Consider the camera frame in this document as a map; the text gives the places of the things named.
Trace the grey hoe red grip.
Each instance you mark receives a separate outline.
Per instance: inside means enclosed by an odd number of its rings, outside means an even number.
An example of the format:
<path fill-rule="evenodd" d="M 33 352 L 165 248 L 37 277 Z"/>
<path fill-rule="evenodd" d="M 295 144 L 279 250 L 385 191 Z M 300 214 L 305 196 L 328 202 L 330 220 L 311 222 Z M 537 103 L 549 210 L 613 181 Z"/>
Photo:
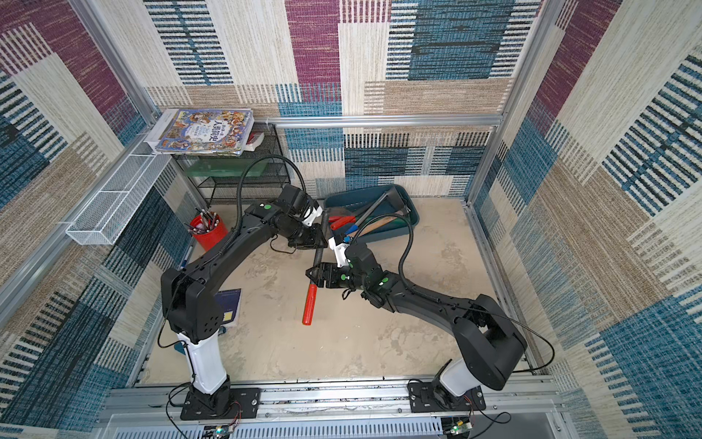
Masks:
<path fill-rule="evenodd" d="M 323 243 L 316 248 L 316 253 L 314 254 L 313 267 L 318 267 L 320 265 L 324 250 L 327 248 L 327 238 L 325 237 L 325 228 L 328 226 L 329 214 L 325 210 L 321 219 L 321 234 Z M 305 300 L 305 310 L 303 311 L 302 323 L 304 326 L 310 326 L 313 322 L 314 317 L 314 306 L 316 305 L 316 295 L 317 295 L 317 284 L 316 277 L 310 279 L 309 287 L 307 290 L 306 300 Z"/>
<path fill-rule="evenodd" d="M 327 208 L 331 210 L 337 209 L 338 213 L 330 214 L 330 225 L 332 230 L 340 230 L 345 226 L 353 226 L 355 216 L 360 214 L 361 210 L 367 208 L 371 202 L 377 199 L 385 190 L 396 188 L 402 199 L 408 205 L 407 199 L 398 185 L 385 185 L 375 188 L 364 188 L 363 190 L 351 190 L 349 192 L 336 194 L 327 199 Z M 392 213 L 393 208 L 389 203 L 384 202 L 378 209 L 369 217 L 369 219 L 380 214 Z"/>

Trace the wooden handle dark hoe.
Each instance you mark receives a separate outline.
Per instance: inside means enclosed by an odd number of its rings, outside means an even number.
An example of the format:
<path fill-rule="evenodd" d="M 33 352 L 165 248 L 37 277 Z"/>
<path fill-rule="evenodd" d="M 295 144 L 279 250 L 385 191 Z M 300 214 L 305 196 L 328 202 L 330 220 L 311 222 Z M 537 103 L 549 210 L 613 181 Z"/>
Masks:
<path fill-rule="evenodd" d="M 386 213 L 368 219 L 353 233 L 348 233 L 347 237 L 345 237 L 345 242 L 351 243 L 351 241 L 354 241 L 361 236 L 373 233 L 376 229 L 382 229 L 387 224 L 392 223 L 393 221 L 408 223 L 409 226 L 411 226 L 409 217 L 410 212 L 410 208 L 407 205 L 404 205 L 400 210 L 397 210 L 396 212 Z"/>

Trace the chrome hoe blue grip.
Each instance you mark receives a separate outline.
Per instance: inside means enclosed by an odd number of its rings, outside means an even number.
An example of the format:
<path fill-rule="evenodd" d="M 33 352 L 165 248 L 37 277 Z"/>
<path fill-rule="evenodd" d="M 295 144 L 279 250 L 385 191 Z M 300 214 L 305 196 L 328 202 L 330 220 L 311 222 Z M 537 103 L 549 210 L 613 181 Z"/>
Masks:
<path fill-rule="evenodd" d="M 360 236 L 361 233 L 358 231 L 360 227 L 384 202 L 389 203 L 389 206 L 393 208 L 392 213 L 400 212 L 401 217 L 406 216 L 410 211 L 407 203 L 404 199 L 402 199 L 400 192 L 398 192 L 396 188 L 389 188 L 388 190 L 385 190 L 377 199 L 371 202 L 367 208 L 361 210 L 360 214 L 355 216 L 353 226 L 349 226 L 345 230 L 345 241 L 351 241 L 352 238 Z"/>

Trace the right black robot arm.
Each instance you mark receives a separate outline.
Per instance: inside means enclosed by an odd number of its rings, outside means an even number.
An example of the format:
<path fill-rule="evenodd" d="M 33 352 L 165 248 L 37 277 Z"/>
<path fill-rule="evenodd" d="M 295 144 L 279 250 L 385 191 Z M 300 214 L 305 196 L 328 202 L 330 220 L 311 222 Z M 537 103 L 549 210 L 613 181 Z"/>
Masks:
<path fill-rule="evenodd" d="M 528 347 L 516 323 L 491 296 L 446 296 L 409 281 L 403 268 L 382 268 L 364 243 L 346 250 L 342 264 L 315 262 L 306 271 L 319 288 L 359 290 L 373 307 L 414 316 L 451 334 L 461 353 L 447 362 L 431 382 L 433 398 L 448 409 L 469 391 L 486 387 L 502 391 Z"/>

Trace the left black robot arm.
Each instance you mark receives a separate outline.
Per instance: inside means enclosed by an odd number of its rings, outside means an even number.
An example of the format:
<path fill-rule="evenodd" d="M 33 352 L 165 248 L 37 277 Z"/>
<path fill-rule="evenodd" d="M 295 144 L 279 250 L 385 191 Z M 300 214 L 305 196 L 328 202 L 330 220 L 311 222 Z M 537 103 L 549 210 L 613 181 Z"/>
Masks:
<path fill-rule="evenodd" d="M 215 299 L 224 282 L 261 245 L 278 236 L 300 250 L 325 247 L 317 222 L 323 208 L 290 184 L 276 199 L 253 203 L 225 238 L 184 269 L 170 269 L 161 278 L 163 315 L 184 345 L 191 381 L 182 415 L 223 418 L 236 406 L 230 376 L 219 351 L 224 311 Z"/>

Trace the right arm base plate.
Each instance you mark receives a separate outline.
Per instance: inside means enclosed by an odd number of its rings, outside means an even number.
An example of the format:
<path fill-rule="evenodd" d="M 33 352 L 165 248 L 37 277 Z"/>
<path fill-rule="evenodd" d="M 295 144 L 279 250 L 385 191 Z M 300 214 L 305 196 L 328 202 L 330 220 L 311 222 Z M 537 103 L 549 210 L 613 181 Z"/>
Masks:
<path fill-rule="evenodd" d="M 462 396 L 455 396 L 439 382 L 410 379 L 407 391 L 413 413 L 477 412 L 486 409 L 480 386 L 470 389 Z"/>

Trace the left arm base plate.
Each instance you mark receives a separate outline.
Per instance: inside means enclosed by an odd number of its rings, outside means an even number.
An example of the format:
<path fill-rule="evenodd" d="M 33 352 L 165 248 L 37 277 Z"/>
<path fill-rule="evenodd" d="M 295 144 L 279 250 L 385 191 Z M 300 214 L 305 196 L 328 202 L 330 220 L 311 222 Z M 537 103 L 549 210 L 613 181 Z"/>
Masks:
<path fill-rule="evenodd" d="M 206 394 L 188 391 L 179 418 L 182 421 L 210 421 L 215 419 L 254 419 L 259 410 L 260 388 L 235 388 Z"/>

